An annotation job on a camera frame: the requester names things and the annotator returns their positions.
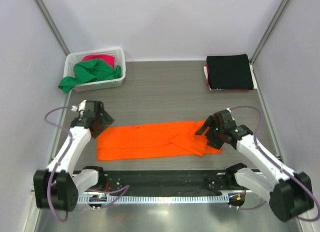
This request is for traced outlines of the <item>orange t shirt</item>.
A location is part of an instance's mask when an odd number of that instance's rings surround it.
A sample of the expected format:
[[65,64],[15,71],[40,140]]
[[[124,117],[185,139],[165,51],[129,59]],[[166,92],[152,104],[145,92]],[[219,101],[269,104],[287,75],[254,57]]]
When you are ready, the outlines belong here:
[[207,145],[196,135],[201,121],[175,121],[107,128],[97,138],[99,161],[219,154],[223,150]]

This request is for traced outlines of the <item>white plastic basket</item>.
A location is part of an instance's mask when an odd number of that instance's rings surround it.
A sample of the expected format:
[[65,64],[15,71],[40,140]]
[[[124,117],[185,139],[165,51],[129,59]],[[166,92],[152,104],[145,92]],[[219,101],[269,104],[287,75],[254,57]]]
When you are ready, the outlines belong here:
[[81,52],[70,53],[66,56],[64,63],[63,77],[74,77],[74,65],[80,62],[87,55],[111,55],[115,58],[115,65],[121,67],[121,77],[113,80],[89,82],[77,85],[73,88],[74,91],[84,92],[98,89],[106,89],[112,87],[119,87],[122,85],[126,77],[126,61],[125,53],[121,47],[111,47],[97,50],[88,50]]

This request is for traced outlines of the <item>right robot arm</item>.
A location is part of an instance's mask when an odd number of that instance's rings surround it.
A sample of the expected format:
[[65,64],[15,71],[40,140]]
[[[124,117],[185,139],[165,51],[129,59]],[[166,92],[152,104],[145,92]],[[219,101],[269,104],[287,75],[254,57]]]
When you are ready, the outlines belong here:
[[229,144],[261,172],[258,175],[236,164],[227,169],[228,188],[235,190],[241,186],[251,190],[268,202],[273,214],[283,222],[299,218],[314,207],[319,208],[310,177],[287,167],[258,141],[255,132],[245,125],[237,125],[231,108],[210,115],[196,132],[196,135],[202,134],[210,147],[220,149]]

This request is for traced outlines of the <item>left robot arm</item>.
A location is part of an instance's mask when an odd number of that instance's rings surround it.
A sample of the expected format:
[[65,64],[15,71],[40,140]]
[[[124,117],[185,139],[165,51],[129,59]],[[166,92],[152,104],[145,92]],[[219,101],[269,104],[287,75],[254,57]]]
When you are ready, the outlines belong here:
[[35,202],[38,208],[71,212],[79,195],[89,188],[102,191],[106,187],[104,170],[98,166],[86,166],[74,175],[75,166],[86,145],[96,139],[113,122],[101,101],[84,100],[71,107],[78,116],[70,128],[63,128],[67,139],[55,158],[44,170],[33,176]]

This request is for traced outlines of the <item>green t shirt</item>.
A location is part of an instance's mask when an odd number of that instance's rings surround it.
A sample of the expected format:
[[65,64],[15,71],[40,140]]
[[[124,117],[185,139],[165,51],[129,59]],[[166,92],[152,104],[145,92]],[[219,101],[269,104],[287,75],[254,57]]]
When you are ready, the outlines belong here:
[[61,79],[58,88],[64,93],[70,92],[75,86],[90,82],[100,82],[122,77],[121,66],[113,68],[102,59],[81,61],[73,67],[74,76]]

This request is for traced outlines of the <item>folded white t shirt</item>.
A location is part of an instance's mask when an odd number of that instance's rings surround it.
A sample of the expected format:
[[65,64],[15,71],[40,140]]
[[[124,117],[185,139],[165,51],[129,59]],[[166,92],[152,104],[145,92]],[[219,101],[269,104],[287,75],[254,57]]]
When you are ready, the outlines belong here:
[[[256,90],[258,88],[258,84],[257,84],[257,81],[256,81],[256,78],[255,78],[255,75],[254,75],[254,70],[253,70],[253,66],[252,64],[249,64],[249,67],[250,67],[250,73],[251,73],[251,78],[252,78],[252,83],[253,83],[253,89]],[[223,89],[221,88],[216,88],[216,89],[212,89],[210,91],[223,91]]]

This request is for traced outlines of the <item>folded black t shirt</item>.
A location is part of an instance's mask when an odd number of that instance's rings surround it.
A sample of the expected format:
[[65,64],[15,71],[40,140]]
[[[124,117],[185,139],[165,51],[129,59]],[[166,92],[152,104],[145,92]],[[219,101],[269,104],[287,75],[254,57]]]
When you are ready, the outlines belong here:
[[253,90],[250,62],[247,54],[207,56],[209,81],[212,89]]

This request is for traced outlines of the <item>pink t shirt in basket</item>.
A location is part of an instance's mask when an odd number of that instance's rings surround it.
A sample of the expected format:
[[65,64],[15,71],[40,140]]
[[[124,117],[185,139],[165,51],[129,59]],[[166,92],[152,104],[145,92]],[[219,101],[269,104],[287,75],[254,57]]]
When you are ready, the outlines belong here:
[[110,55],[104,55],[104,54],[96,54],[96,55],[87,55],[85,56],[82,61],[88,61],[93,59],[100,59],[105,61],[108,65],[115,67],[115,57]]

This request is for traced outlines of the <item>folded pink t shirt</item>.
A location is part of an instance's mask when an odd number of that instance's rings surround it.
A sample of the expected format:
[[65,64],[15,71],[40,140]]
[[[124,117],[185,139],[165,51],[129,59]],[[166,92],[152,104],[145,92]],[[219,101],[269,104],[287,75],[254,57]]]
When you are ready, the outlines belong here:
[[206,77],[207,86],[208,86],[208,88],[211,90],[210,80],[209,80],[209,68],[208,68],[208,64],[206,64],[204,71],[205,71],[205,77]]

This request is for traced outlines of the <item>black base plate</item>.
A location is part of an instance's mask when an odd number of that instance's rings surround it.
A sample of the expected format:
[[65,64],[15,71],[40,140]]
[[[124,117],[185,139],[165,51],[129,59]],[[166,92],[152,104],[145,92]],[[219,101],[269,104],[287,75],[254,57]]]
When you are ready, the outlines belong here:
[[216,196],[222,191],[244,190],[224,170],[109,170],[92,189],[115,191],[126,185],[126,196]]

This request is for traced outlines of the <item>left aluminium frame post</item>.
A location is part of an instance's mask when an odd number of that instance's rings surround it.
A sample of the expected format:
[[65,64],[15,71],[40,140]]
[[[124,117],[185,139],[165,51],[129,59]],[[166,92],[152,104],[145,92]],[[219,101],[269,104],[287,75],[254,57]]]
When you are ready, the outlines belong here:
[[51,30],[54,38],[56,39],[58,45],[60,46],[63,53],[67,56],[70,54],[70,51],[61,35],[61,33],[58,30],[58,27],[56,26],[52,16],[50,15],[45,3],[43,0],[33,0],[36,4],[37,8],[39,9],[41,15],[43,16],[46,24],[48,25],[49,29]]

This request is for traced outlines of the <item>aluminium frame post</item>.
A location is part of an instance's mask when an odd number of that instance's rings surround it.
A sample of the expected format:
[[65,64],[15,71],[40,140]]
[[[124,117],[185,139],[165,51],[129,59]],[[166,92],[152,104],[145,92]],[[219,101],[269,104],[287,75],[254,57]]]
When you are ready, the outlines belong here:
[[61,35],[61,33],[58,30],[58,27],[56,26],[52,16],[50,15],[45,3],[43,0],[33,0],[36,4],[37,8],[39,9],[41,15],[43,16],[46,24],[48,25],[49,29],[51,30],[54,38],[56,39],[58,45],[60,46],[63,53],[67,56],[70,54],[70,51]]
[[255,61],[258,59],[260,53],[262,52],[265,44],[267,43],[269,37],[273,33],[274,29],[276,28],[278,22],[280,21],[281,17],[285,13],[285,10],[289,6],[291,0],[281,0],[280,4],[278,5],[269,25],[267,26],[267,29],[265,30],[262,38],[260,39],[257,48],[255,49],[251,59],[250,63],[253,65]]

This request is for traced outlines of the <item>right aluminium frame post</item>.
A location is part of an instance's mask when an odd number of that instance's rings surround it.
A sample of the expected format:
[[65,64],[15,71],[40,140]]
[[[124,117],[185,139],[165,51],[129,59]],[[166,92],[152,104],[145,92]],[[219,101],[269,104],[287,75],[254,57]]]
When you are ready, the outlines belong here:
[[267,26],[267,29],[265,30],[262,38],[260,39],[257,48],[255,49],[251,59],[250,63],[253,65],[255,61],[258,59],[260,53],[262,52],[265,44],[267,43],[269,37],[273,33],[274,29],[276,28],[278,22],[280,21],[281,17],[285,13],[285,10],[289,6],[291,0],[281,0],[280,4],[278,5],[269,25]]

